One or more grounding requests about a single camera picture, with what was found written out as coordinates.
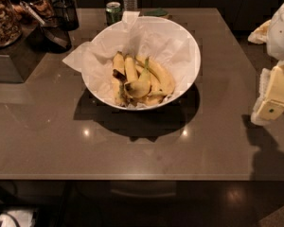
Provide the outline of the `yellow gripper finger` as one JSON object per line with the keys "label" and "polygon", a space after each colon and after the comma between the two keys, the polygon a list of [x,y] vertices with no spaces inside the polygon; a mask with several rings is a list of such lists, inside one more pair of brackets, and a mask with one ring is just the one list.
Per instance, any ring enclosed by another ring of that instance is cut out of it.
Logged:
{"label": "yellow gripper finger", "polygon": [[256,28],[253,32],[251,32],[248,36],[248,41],[253,44],[266,44],[270,23],[271,21],[268,20],[262,25],[260,25],[258,28]]}
{"label": "yellow gripper finger", "polygon": [[279,61],[272,70],[262,70],[258,92],[251,122],[265,126],[284,113],[284,61]]}

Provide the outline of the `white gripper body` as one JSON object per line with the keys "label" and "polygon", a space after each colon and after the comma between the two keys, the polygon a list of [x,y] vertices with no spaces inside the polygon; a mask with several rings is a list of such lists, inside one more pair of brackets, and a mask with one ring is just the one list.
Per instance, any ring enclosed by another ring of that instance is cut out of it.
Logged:
{"label": "white gripper body", "polygon": [[284,3],[271,19],[266,46],[269,56],[284,61]]}

